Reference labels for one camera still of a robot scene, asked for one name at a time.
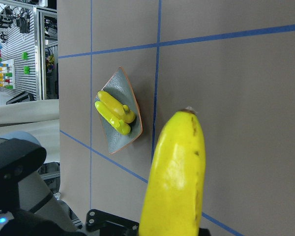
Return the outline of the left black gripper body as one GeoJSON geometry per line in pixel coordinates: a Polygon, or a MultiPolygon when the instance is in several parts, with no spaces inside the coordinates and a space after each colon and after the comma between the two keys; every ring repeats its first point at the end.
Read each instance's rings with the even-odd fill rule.
{"type": "Polygon", "coordinates": [[[0,213],[0,236],[84,236],[69,232],[51,220],[17,209],[0,213]]]}

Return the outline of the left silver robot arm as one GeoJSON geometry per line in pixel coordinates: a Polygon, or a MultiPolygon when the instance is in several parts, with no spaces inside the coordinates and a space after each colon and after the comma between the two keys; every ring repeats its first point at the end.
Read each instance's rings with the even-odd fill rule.
{"type": "Polygon", "coordinates": [[[89,210],[78,228],[38,173],[45,148],[23,131],[0,136],[0,236],[136,236],[139,224],[89,210]]]}

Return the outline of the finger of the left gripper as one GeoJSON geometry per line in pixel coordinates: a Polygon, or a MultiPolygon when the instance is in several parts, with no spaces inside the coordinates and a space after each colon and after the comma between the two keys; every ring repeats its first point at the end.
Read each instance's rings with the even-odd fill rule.
{"type": "Polygon", "coordinates": [[[85,234],[87,236],[138,236],[139,223],[91,209],[86,214],[85,234]]]}

